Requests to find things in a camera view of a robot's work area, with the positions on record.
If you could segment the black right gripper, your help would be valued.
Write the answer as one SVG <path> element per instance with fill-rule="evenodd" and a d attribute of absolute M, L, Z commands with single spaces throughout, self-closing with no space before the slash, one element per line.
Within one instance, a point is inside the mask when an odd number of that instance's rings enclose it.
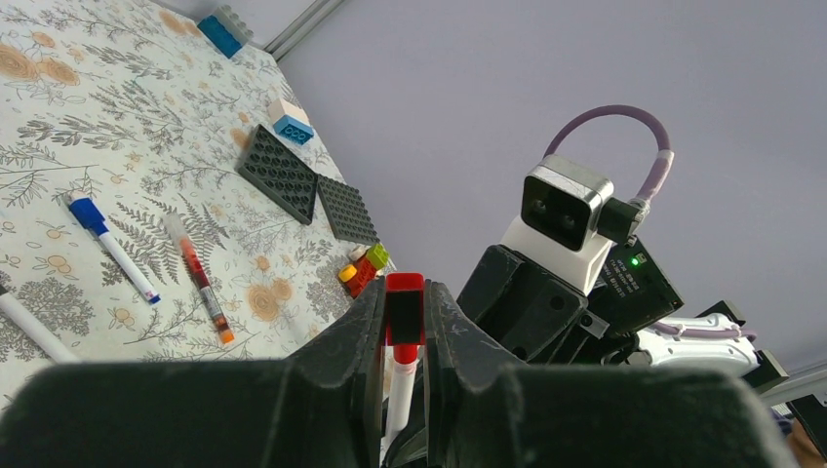
<path fill-rule="evenodd" d="M 642 242 L 610 249 L 591 293 L 507 247 L 488 247 L 456 300 L 517 358 L 536 365 L 620 364 L 637 333 L 683 298 Z"/>

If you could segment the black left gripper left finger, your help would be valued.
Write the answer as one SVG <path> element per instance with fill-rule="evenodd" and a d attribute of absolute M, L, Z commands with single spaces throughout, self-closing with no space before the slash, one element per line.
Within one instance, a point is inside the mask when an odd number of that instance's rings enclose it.
<path fill-rule="evenodd" d="M 385 284 L 281 360 L 60 365 L 1 420 L 5 467 L 375 467 Z"/>

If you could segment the white marker red end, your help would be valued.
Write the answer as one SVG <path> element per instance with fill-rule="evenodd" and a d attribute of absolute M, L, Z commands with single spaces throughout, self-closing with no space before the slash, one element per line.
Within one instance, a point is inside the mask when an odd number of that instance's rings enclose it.
<path fill-rule="evenodd" d="M 388 409 L 383 443 L 389 448 L 409 422 L 417 361 L 394 363 L 390 380 Z"/>

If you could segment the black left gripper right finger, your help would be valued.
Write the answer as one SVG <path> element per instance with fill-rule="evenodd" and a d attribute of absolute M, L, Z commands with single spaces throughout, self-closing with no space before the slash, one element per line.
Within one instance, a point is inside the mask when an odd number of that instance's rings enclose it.
<path fill-rule="evenodd" d="M 529 365 L 424 289 L 435 467 L 793 467 L 770 411 L 717 370 Z"/>

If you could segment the orange red pen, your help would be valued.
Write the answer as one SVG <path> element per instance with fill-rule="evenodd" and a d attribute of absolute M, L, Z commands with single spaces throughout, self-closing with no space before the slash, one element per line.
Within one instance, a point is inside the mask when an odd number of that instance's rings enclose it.
<path fill-rule="evenodd" d="M 174 246 L 180 251 L 188 273 L 204 302 L 219 341 L 222 344 L 229 344 L 235 339 L 234 333 L 217 302 L 209 277 L 197 254 L 195 244 L 190 238 L 180 216 L 178 214 L 166 214 L 163 217 L 163 224 Z"/>

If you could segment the white marker blue end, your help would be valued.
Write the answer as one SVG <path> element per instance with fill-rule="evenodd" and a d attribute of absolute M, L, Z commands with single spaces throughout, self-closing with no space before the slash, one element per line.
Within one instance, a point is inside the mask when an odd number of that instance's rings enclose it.
<path fill-rule="evenodd" d="M 106 225 L 106 217 L 97 208 L 93 200 L 80 191 L 70 192 L 67 200 L 69 211 L 83 228 L 95 234 L 98 241 L 121 267 L 142 298 L 149 304 L 158 303 L 161 300 L 159 292 L 117 242 Z"/>

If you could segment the white marker black tip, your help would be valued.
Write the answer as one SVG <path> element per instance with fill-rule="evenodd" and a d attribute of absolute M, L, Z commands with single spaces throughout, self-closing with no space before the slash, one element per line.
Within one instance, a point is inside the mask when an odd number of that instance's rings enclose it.
<path fill-rule="evenodd" d="M 54 362 L 58 364 L 80 362 L 76 355 L 4 287 L 1 287 L 1 311 Z"/>

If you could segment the red marker cap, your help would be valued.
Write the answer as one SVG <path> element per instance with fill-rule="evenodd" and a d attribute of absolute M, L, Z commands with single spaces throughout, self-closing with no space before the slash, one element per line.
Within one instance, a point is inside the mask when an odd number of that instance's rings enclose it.
<path fill-rule="evenodd" d="M 420 273 L 392 273 L 385 279 L 385 345 L 393 348 L 396 364 L 413 364 L 424 343 L 424 287 Z"/>

